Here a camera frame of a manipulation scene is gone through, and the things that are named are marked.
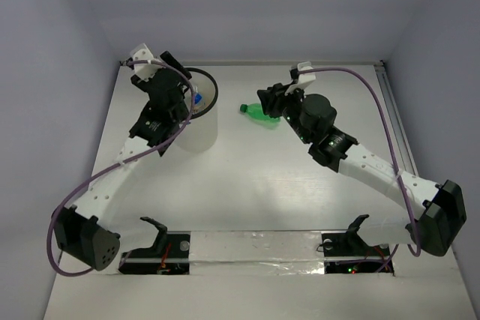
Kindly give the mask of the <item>green plastic bottle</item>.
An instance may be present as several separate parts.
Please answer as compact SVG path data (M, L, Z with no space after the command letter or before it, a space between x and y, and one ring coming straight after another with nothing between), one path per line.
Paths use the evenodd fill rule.
M266 115L263 112L263 108L260 103L241 104L239 107L239 112L255 125L259 125L267 129L275 129L281 123L280 118L273 118L269 115Z

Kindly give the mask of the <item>crushed clear bottle blue cap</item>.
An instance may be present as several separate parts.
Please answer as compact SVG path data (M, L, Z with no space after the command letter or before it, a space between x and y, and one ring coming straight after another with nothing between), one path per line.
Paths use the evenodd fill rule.
M200 93L196 93L194 97L194 104L193 104L193 114L198 114L204 110L206 107L206 101L204 97Z

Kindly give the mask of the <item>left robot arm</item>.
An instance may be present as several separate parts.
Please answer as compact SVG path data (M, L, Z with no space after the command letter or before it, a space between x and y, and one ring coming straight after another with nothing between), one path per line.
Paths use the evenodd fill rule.
M210 113L218 95L213 94L202 110L197 103L206 92L192 80L198 73L218 89L215 78L195 67L183 67L169 53L155 58L146 46L131 53L124 63L133 71L131 82L148 95L137 122L116 161L73 190L52 213L47 231L46 252L53 270L62 276L73 273L62 270L53 258L52 244L87 265L87 271L103 271L111 264L119 267L129 252L122 236L110 223L116 211L116 200L127 186L139 160L154 152L164 154L192 121Z

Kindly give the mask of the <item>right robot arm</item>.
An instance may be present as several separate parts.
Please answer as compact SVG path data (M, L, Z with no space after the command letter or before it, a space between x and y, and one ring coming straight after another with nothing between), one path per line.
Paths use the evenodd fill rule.
M404 228L414 244L432 256L444 256L467 220L461 187L443 184L396 170L335 125L336 109L320 94L288 91L277 83L257 91L262 110L282 117L309 146L313 160L333 172L357 181L405 207Z

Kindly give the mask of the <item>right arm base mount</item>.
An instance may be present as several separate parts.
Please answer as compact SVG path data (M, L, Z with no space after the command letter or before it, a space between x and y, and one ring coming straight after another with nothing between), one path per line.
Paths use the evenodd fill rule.
M322 233L316 251L323 255L326 274L374 274L395 272L388 245L369 246L359 236L367 214L358 216L346 230Z

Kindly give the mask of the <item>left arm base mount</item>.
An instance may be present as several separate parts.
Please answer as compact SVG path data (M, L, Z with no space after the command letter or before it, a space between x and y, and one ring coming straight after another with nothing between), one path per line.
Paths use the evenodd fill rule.
M143 222L156 228L150 247L123 253L118 271L124 275L188 275L190 273L190 232L169 232L167 227L151 217Z

